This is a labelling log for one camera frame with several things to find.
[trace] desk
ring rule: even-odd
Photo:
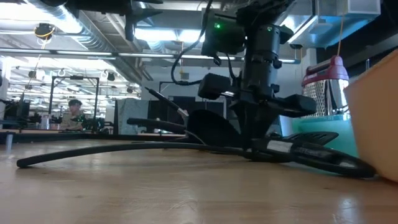
[[[15,144],[1,223],[397,223],[398,185],[188,150],[124,151],[18,169],[16,159],[121,142]]]

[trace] tan container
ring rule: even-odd
[[[398,50],[344,91],[360,158],[398,182]]]

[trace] white label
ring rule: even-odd
[[[267,149],[275,150],[278,152],[289,153],[290,148],[292,147],[293,143],[291,142],[281,142],[281,141],[269,141]]]
[[[343,167],[355,167],[355,165],[352,165],[352,164],[350,164],[350,163],[348,163],[348,162],[340,162],[340,164],[339,164],[340,166],[343,166]]]

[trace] teal container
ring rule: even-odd
[[[349,114],[322,116],[317,118],[293,119],[293,132],[332,131],[339,136],[326,144],[326,147],[358,157],[351,116]]]

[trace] person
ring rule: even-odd
[[[69,103],[69,111],[70,114],[64,114],[61,122],[61,129],[63,130],[82,130],[83,126],[81,125],[82,122],[72,121],[73,118],[83,115],[80,111],[81,101],[80,100],[70,100]]]

